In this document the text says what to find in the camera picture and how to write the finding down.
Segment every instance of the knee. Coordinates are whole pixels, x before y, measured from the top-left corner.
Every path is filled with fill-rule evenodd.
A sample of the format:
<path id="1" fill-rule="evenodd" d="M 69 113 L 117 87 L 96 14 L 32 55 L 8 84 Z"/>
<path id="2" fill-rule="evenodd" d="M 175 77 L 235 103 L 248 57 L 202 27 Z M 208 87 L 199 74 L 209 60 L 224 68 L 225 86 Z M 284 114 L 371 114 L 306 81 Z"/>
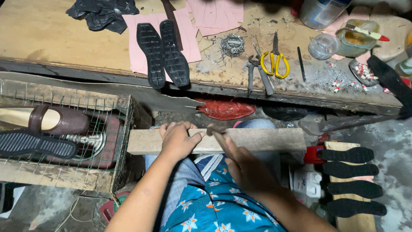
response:
<path id="1" fill-rule="evenodd" d="M 276 129 L 276 126 L 270 120 L 260 118 L 260 119 L 253 119 L 246 122 L 240 123 L 237 128 L 273 128 Z"/>

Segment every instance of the yellow scissors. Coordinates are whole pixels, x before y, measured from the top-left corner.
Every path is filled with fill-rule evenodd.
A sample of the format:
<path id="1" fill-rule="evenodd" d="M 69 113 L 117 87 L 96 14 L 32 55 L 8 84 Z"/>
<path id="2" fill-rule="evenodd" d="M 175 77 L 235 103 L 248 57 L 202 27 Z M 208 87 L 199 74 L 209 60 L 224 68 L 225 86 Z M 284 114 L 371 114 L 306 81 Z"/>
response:
<path id="1" fill-rule="evenodd" d="M 289 75 L 290 67 L 289 67 L 289 63 L 286 60 L 286 58 L 284 57 L 283 53 L 279 53 L 279 50 L 278 50 L 278 32 L 277 31 L 275 32 L 275 36 L 273 37 L 273 50 L 270 52 L 270 64 L 272 66 L 271 72 L 267 70 L 267 68 L 265 67 L 265 63 L 263 62 L 264 57 L 268 53 L 269 52 L 265 52 L 260 57 L 260 65 L 262 66 L 263 71 L 265 71 L 265 73 L 267 73 L 268 75 L 275 74 L 275 76 L 279 79 L 283 79 L 283 78 L 287 77 Z M 277 55 L 276 64 L 275 64 L 274 55 Z M 279 74 L 279 62 L 280 62 L 281 59 L 283 60 L 283 62 L 285 63 L 285 66 L 286 66 L 286 73 L 283 76 Z"/>

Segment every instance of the wire cage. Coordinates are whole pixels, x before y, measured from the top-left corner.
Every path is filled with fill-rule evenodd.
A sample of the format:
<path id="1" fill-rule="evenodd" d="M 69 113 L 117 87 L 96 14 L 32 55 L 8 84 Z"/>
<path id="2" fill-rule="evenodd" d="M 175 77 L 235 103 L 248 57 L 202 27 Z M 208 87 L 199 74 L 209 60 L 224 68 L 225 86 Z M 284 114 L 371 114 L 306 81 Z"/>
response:
<path id="1" fill-rule="evenodd" d="M 0 154 L 0 175 L 2 169 L 3 172 L 6 171 L 5 169 L 9 171 L 13 169 L 12 173 L 15 176 L 9 177 L 9 180 L 6 178 L 5 181 L 32 183 L 22 177 L 32 174 L 36 176 L 31 177 L 32 179 L 39 179 L 33 184 L 100 190 L 100 192 L 113 191 L 114 186 L 125 173 L 129 131 L 134 124 L 134 119 L 139 117 L 136 114 L 141 113 L 141 106 L 130 95 L 108 95 L 2 80 L 0 107 L 27 107 L 38 104 L 69 107 L 81 111 L 90 120 L 89 128 L 87 132 L 78 135 L 59 136 L 43 133 L 59 140 L 76 143 L 79 149 L 73 159 L 59 159 L 38 153 L 6 157 Z M 19 128 L 0 124 L 0 131 L 15 129 Z M 98 186 L 99 181 L 100 185 L 103 182 L 106 186 L 103 188 Z"/>

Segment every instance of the blue floral shirt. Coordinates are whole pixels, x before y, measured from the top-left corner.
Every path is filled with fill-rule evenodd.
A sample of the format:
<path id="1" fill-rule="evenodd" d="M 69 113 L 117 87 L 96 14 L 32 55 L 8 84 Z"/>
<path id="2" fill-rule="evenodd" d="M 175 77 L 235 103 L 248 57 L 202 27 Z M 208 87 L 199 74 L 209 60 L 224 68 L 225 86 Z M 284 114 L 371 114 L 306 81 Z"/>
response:
<path id="1" fill-rule="evenodd" d="M 244 194 L 219 164 L 204 189 L 186 185 L 162 232 L 286 232 L 263 205 Z"/>

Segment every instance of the jeans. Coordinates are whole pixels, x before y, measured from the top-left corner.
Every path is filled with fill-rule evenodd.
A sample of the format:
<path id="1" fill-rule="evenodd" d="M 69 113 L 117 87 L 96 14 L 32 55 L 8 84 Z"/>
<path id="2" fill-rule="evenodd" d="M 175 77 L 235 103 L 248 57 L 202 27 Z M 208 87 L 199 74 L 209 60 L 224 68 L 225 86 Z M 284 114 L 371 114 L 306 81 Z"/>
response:
<path id="1" fill-rule="evenodd" d="M 239 123 L 236 128 L 276 128 L 275 125 L 267 119 L 253 119 Z M 254 152 L 258 159 L 268 165 L 269 170 L 279 178 L 280 176 L 280 160 L 279 155 L 272 151 Z M 150 167 L 157 155 L 143 155 L 145 158 L 146 170 Z M 192 185 L 203 188 L 205 181 L 196 168 L 195 164 L 189 159 L 185 158 L 176 164 L 170 175 L 166 191 L 163 195 L 162 203 L 160 205 L 159 213 L 156 218 L 153 231 L 159 231 L 160 226 L 164 225 L 176 209 L 180 196 L 185 188 L 185 185 Z"/>

